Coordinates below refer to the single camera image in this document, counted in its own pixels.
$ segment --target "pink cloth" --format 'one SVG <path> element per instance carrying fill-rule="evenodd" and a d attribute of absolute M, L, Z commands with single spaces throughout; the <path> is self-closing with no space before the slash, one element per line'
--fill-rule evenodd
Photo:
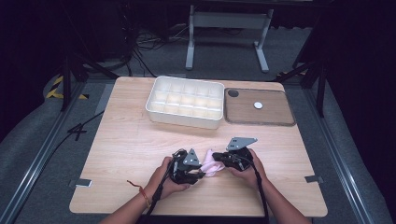
<path fill-rule="evenodd" d="M 224 163 L 215 161 L 212 157 L 213 150 L 209 149 L 206 152 L 204 163 L 201 166 L 201 171 L 205 172 L 205 176 L 213 176 L 217 171 L 224 169 Z"/>

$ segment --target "dark background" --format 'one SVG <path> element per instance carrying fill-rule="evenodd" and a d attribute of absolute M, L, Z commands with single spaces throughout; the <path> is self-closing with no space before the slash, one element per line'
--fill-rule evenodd
<path fill-rule="evenodd" d="M 121 30 L 125 24 L 117 11 L 119 5 L 87 2 L 88 6 L 79 1 L 64 1 L 63 5 L 52 2 L 47 9 L 58 16 L 54 25 L 40 2 L 0 1 L 0 141 L 44 102 L 43 88 L 64 59 L 60 31 L 71 40 L 74 50 L 94 61 L 128 54 L 123 46 L 126 34 Z M 280 9 L 272 25 L 316 25 L 300 60 L 326 60 L 328 81 L 346 124 L 395 220 L 395 6 L 357 0 L 334 4 L 339 8 L 324 13 L 319 21 L 316 12 Z M 144 15 L 144 8 L 140 9 L 140 13 L 130 15 L 130 32 L 134 34 L 144 26 L 166 36 L 169 27 L 186 22 L 188 16 L 185 6 L 151 7 Z"/>

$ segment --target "red string bracelet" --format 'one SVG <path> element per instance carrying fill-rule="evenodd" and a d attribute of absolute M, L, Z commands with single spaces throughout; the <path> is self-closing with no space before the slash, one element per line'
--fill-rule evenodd
<path fill-rule="evenodd" d="M 149 209 L 149 207 L 151 206 L 151 204 L 149 204 L 149 198 L 148 198 L 148 196 L 146 195 L 146 192 L 143 190 L 142 186 L 136 185 L 136 184 L 132 183 L 132 182 L 129 181 L 129 180 L 127 180 L 127 181 L 128 181 L 128 183 L 132 184 L 134 187 L 139 187 L 139 192 L 142 193 L 143 197 L 145 197 L 145 199 L 146 199 L 146 204 L 147 204 L 148 209 Z"/>

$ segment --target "white round button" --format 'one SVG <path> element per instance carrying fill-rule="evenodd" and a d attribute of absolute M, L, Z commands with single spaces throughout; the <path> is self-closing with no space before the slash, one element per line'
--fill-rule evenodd
<path fill-rule="evenodd" d="M 261 109 L 262 108 L 262 103 L 260 103 L 260 102 L 254 103 L 254 108 Z"/>

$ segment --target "person's left hand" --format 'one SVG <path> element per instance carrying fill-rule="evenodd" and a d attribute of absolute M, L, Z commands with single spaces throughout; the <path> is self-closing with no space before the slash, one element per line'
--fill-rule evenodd
<path fill-rule="evenodd" d="M 163 159 L 163 164 L 158 167 L 155 172 L 152 174 L 148 184 L 145 187 L 145 192 L 148 197 L 151 199 L 152 195 L 154 194 L 155 190 L 158 188 L 158 185 L 161 183 L 163 179 L 163 175 L 168 168 L 169 163 L 172 161 L 171 157 L 165 157 Z M 161 199 L 164 199 L 175 192 L 180 192 L 186 190 L 190 187 L 190 184 L 177 184 L 173 182 L 170 177 L 168 176 L 163 182 L 163 193 L 161 194 Z"/>

